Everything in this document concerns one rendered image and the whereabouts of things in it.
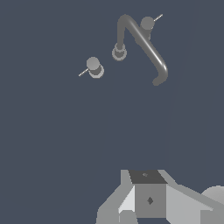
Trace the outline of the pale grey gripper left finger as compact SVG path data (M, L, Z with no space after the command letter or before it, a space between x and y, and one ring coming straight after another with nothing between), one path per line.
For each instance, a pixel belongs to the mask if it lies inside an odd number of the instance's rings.
M137 224L135 186L128 170L121 170L121 184L99 207L95 224Z

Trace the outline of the grey curved faucet spout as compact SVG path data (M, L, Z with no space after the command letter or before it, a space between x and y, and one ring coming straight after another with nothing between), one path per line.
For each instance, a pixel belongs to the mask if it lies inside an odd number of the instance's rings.
M123 61L127 57L127 50L124 44L125 30L131 33L136 43L141 46L157 69L158 76L153 80L152 84L158 86L165 82L168 78L168 68L164 59L151 43L151 40L147 38L140 24L137 24L131 16L126 14L120 16L117 22L117 42L112 50L113 59L116 61Z

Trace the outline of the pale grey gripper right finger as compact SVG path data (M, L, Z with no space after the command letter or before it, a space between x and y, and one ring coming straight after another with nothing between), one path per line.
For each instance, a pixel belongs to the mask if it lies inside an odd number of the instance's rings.
M166 219L171 224L224 224L224 205L179 185L165 171L158 171L166 185Z

